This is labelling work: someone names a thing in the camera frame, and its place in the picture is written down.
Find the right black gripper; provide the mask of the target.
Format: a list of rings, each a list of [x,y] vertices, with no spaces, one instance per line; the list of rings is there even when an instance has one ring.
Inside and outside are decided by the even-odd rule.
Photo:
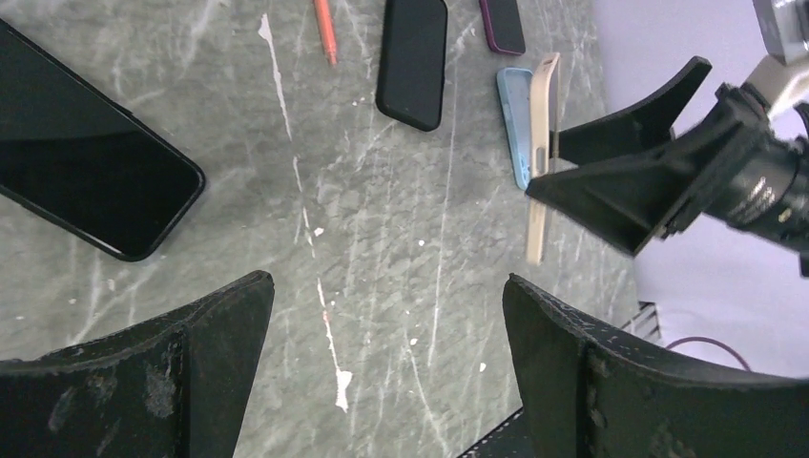
[[[711,69],[694,56],[640,101],[560,132],[559,157],[573,166],[532,179],[528,196],[630,256],[702,214],[772,238],[775,141],[763,99],[745,84],[723,84],[705,118],[674,134]]]

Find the beige phone case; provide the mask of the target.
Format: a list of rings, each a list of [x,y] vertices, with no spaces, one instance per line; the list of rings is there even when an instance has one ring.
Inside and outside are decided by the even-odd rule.
[[[559,52],[549,52],[535,69],[529,87],[529,114],[531,151],[529,153],[530,180],[549,172],[550,153],[550,77]],[[544,257],[547,207],[529,198],[526,233],[526,262],[539,265]]]

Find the phone with purple frame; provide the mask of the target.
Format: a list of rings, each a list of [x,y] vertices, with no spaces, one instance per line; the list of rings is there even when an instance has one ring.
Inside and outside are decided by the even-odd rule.
[[[516,0],[480,0],[479,7],[489,49],[506,55],[524,54],[526,43],[518,2]]]

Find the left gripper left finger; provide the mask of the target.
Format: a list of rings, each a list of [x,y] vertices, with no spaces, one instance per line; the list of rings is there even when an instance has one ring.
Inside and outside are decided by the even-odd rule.
[[[275,285],[254,271],[108,336],[1,364],[5,457],[230,457]]]

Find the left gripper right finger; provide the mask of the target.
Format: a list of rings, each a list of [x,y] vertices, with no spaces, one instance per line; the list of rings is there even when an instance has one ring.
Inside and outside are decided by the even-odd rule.
[[[538,457],[804,457],[808,384],[672,352],[511,275],[503,313]]]

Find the light blue phone case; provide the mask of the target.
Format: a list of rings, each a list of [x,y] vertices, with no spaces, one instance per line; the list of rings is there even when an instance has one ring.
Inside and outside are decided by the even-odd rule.
[[[508,149],[516,186],[525,191],[529,185],[531,151],[529,87],[532,72],[506,67],[496,74],[496,85],[508,139]]]

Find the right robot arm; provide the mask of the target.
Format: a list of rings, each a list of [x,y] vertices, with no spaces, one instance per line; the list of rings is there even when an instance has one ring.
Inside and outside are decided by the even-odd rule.
[[[787,110],[808,116],[808,63],[763,57],[675,135],[674,122],[711,68],[696,56],[631,106],[557,133],[570,168],[532,179],[528,197],[630,256],[704,214],[797,253],[806,269],[808,139],[781,139],[771,122]]]

